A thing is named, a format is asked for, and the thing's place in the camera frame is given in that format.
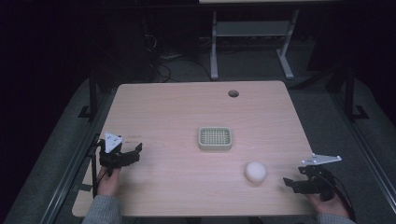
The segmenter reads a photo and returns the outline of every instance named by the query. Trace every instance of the ping pong ball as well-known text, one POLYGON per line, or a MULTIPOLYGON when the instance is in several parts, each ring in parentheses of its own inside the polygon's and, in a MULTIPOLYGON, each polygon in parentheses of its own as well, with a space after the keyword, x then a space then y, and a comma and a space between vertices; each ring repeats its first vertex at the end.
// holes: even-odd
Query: ping pong ball
POLYGON ((261 183, 266 175, 265 166, 258 161, 250 162, 245 170, 247 179, 255 184, 261 183))

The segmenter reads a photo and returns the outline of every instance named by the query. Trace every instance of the sleeve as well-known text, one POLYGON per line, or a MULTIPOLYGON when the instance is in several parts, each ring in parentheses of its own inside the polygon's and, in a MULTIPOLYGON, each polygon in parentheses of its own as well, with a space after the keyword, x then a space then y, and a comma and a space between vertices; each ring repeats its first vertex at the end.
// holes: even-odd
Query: sleeve
POLYGON ((319 224, 355 224, 352 220, 346 217, 339 217, 331 214, 318 214, 319 224))
POLYGON ((111 196, 97 195, 93 199, 90 210, 82 223, 121 223, 121 206, 119 200, 111 196))

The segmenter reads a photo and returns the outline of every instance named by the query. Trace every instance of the gray mat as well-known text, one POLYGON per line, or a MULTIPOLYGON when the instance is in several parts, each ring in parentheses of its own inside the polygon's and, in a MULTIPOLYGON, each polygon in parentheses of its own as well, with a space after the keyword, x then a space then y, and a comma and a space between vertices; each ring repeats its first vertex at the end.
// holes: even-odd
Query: gray mat
MULTIPOLYGON (((307 79, 312 73, 306 73, 307 62, 312 46, 290 46, 288 52, 291 69, 297 75, 294 80, 286 80, 277 61, 274 46, 268 50, 250 50, 232 55, 219 55, 219 81, 236 80, 282 80, 292 86, 307 79)), ((200 57, 199 63, 191 61, 173 61, 165 63, 172 71, 172 78, 178 81, 208 81, 206 71, 210 71, 208 53, 200 57)), ((359 144, 346 125, 344 115, 340 112, 333 97, 324 90, 326 79, 304 91, 290 91, 290 97, 303 124, 312 150, 318 154, 340 155, 343 160, 326 167, 346 186, 355 205, 358 223, 396 223, 396 216, 377 185, 368 168, 366 159, 359 149, 359 144)), ((11 209, 6 223, 38 223, 55 191, 64 168, 71 158, 73 149, 80 141, 91 141, 91 137, 81 140, 81 136, 93 136, 101 132, 101 124, 106 119, 114 92, 107 95, 107 100, 100 105, 102 115, 95 128, 86 119, 78 119, 80 109, 88 104, 88 83, 85 82, 76 92, 69 106, 64 111, 57 127, 43 150, 21 194, 11 209)), ((371 93, 361 83, 357 83, 356 102, 363 105, 371 119, 359 120, 361 128, 370 146, 375 149, 384 170, 395 183, 396 131, 384 113, 375 103, 371 93)), ((82 181, 88 168, 85 161, 77 174, 75 184, 82 181)), ((78 217, 71 213, 77 189, 68 193, 55 223, 79 223, 78 217)), ((264 223, 316 223, 313 217, 263 217, 264 223)), ((239 218, 204 218, 203 223, 246 223, 245 217, 239 218)), ((184 218, 139 218, 126 217, 123 223, 185 223, 184 218)))

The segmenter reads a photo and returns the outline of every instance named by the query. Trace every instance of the floor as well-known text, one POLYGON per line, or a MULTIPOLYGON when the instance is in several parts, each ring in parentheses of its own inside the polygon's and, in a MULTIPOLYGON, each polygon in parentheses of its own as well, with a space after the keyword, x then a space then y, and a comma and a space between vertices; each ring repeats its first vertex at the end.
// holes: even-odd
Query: floor
MULTIPOLYGON (((275 49, 281 39, 238 41, 232 41, 231 45, 227 42, 218 56, 218 82, 281 80, 291 87, 315 74, 306 71, 314 40, 291 43, 287 57, 295 75, 293 80, 285 79, 276 57, 275 49)), ((180 55, 173 60, 163 60, 154 82, 211 81, 207 73, 210 71, 209 51, 204 40, 201 50, 197 52, 194 56, 180 55)), ((358 80, 355 105, 362 105, 370 118, 351 122, 343 112, 344 91, 328 93, 325 89, 327 80, 324 78, 304 90, 290 90, 291 100, 312 150, 318 154, 342 156, 343 161, 329 164, 326 168, 345 185, 359 223, 396 223, 394 207, 389 203, 394 198, 384 193, 390 190, 390 195, 394 195, 391 186, 396 184, 395 127, 376 104, 369 89, 358 80), (385 175, 380 174, 378 169, 382 169, 385 175), (381 184, 384 180, 390 183, 390 188, 383 187, 386 186, 381 184)), ((89 168, 89 160, 79 154, 81 150, 87 150, 94 134, 101 132, 116 91, 115 88, 112 92, 99 92, 98 114, 89 121, 78 117, 80 109, 89 104, 88 81, 80 86, 58 121, 6 223, 80 223, 81 218, 74 217, 71 208, 77 188, 89 168)), ((310 224, 316 223, 316 220, 315 217, 305 216, 262 217, 262 223, 268 224, 301 222, 310 224)), ((186 219, 125 217, 122 223, 186 223, 186 219)), ((248 218, 205 217, 201 223, 248 223, 248 218)))

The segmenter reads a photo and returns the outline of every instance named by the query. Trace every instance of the person's hand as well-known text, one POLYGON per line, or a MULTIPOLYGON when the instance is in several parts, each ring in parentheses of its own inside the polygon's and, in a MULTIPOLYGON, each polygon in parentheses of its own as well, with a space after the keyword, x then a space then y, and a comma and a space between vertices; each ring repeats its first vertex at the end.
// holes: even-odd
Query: person's hand
POLYGON ((121 169, 114 169, 111 177, 108 177, 106 170, 107 168, 102 166, 97 177, 98 181, 100 181, 98 186, 98 195, 115 196, 120 186, 121 169))
POLYGON ((317 194, 305 194, 305 197, 312 203, 312 205, 314 205, 318 213, 350 218, 337 194, 334 194, 334 197, 327 202, 322 202, 317 194))

